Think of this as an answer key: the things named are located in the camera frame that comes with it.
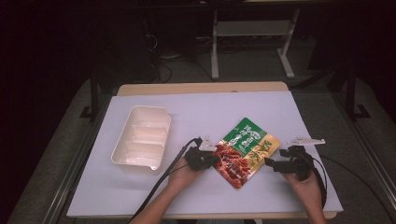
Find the white table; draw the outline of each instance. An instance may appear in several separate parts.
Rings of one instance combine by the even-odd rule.
[[[123,124],[134,105],[163,106],[172,119],[163,156],[163,171],[192,138],[208,134],[218,142],[244,117],[277,137],[282,142],[280,148],[286,148],[286,142],[296,136],[310,137],[284,83],[125,86],[120,89],[119,96],[111,100],[68,216],[130,217],[161,176],[134,175],[111,161]],[[315,147],[306,147],[306,150],[320,161]],[[279,156],[278,151],[272,158],[286,160]],[[328,178],[325,216],[335,217],[342,210]],[[265,165],[241,189],[234,189],[215,169],[210,168],[177,196],[164,216],[179,219],[297,217],[306,217],[304,208],[281,174]]]

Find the snack bag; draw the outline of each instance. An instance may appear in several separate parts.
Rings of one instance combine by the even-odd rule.
[[[248,182],[280,146],[280,141],[250,119],[242,119],[219,143],[214,167],[236,189]]]

